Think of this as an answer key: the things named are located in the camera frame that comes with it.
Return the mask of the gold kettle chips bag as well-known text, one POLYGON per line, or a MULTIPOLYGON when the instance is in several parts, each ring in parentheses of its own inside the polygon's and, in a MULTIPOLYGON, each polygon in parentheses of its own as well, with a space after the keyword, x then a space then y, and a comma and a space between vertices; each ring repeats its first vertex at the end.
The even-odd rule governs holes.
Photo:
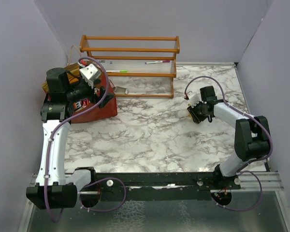
MULTIPOLYGON (((75 78, 74 76, 79 77, 79 75, 80 75, 80 73, 79 73, 79 65, 77 63, 70 64, 70 65, 64 67, 64 69, 66 71, 69 71, 69 73, 67 73, 67 77, 69 79, 70 85, 73 85, 73 84, 77 83, 78 79, 75 78)), ((42 84, 42 88, 43 88, 45 93, 47 93, 49 91, 47 82, 44 82, 42 84)))

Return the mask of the small red snack bag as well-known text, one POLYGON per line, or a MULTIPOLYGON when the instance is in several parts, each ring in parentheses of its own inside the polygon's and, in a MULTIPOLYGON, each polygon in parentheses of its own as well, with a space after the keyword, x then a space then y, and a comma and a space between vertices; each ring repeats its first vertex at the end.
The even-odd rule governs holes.
POLYGON ((78 112, 78 111, 82 110, 83 108, 86 108, 89 103, 90 103, 90 101, 88 99, 83 99, 83 100, 75 102, 73 104, 74 105, 74 111, 78 112))

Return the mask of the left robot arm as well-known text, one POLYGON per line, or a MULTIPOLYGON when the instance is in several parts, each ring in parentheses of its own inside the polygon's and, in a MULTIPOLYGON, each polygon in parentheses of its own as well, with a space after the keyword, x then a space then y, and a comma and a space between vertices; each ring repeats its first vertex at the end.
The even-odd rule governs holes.
POLYGON ((26 197, 42 210, 72 208, 82 188, 90 191, 97 185, 92 167, 76 168, 70 177, 66 177, 65 147, 71 122, 76 118, 74 104, 88 99, 94 107, 102 108, 113 94, 101 85, 104 70, 94 65, 81 68, 74 84, 69 82, 69 75, 64 68, 53 68, 46 73, 48 92, 41 108, 41 164, 35 185, 26 190, 26 197))

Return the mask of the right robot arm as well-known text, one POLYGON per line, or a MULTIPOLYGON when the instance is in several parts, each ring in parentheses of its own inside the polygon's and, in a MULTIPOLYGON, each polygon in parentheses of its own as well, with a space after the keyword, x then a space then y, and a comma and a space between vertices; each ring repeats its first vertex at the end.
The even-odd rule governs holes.
POLYGON ((218 99, 213 86, 200 89, 200 96, 193 92, 185 94, 189 101, 187 111, 194 123, 219 118, 235 129, 234 153, 213 171, 212 183, 218 189, 225 188, 239 170, 253 161, 269 154, 271 139, 267 118, 252 116, 233 108, 224 99, 218 99))

